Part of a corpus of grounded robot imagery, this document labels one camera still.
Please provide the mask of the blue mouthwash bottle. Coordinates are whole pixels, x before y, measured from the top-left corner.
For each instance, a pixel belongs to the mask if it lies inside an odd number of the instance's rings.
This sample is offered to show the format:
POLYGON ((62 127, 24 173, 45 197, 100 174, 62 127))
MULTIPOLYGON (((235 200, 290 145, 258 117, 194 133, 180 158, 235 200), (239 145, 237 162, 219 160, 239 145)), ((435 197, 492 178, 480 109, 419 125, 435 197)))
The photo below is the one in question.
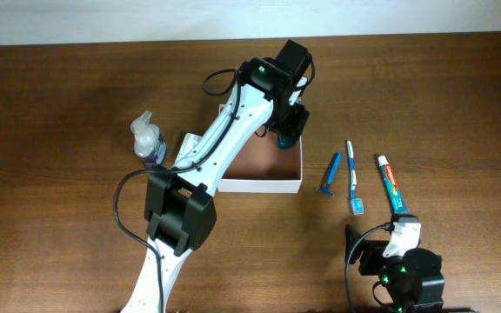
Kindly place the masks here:
POLYGON ((280 150, 287 150, 291 148, 296 142, 294 137, 284 136, 281 134, 277 135, 277 147, 280 150))

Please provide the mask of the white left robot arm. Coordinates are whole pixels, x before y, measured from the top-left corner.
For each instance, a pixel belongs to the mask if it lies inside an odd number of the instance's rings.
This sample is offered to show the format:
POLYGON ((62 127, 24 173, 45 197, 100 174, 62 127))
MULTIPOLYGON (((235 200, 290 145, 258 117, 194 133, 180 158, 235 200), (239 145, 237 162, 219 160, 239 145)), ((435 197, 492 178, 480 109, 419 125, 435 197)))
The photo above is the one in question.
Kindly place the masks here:
POLYGON ((229 99, 219 116, 191 148, 168 169, 162 165, 135 170, 121 184, 148 177, 144 219, 146 238, 123 224, 118 227, 146 249, 125 312, 164 312, 186 258, 213 230, 217 185, 246 142, 258 131, 277 134, 281 150, 301 137, 309 111, 300 97, 313 76, 312 54, 289 40, 276 57, 254 57, 231 70, 229 99))

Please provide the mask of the green white soap box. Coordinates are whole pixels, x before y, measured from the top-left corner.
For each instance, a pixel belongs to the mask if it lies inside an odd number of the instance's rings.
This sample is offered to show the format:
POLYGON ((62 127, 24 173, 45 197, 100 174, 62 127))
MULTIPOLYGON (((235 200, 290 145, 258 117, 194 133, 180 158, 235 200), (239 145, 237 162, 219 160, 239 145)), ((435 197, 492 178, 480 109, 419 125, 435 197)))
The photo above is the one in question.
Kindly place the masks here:
POLYGON ((192 133, 186 133, 184 136, 183 143, 181 145, 181 148, 179 152, 177 153, 177 158, 176 161, 179 161, 182 159, 185 155, 189 154, 195 146, 198 144, 200 141, 201 137, 196 134, 192 133))

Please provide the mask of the clear purple soap pump bottle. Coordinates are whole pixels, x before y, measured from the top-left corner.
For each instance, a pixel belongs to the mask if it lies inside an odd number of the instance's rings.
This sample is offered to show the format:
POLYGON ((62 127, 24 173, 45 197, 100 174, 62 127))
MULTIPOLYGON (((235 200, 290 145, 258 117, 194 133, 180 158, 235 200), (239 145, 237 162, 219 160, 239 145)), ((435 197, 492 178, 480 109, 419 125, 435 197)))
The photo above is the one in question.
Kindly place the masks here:
POLYGON ((134 135, 134 151, 146 168, 156 168, 161 165, 166 153, 167 144, 160 128, 150 122, 152 112, 146 110, 130 125, 134 135))

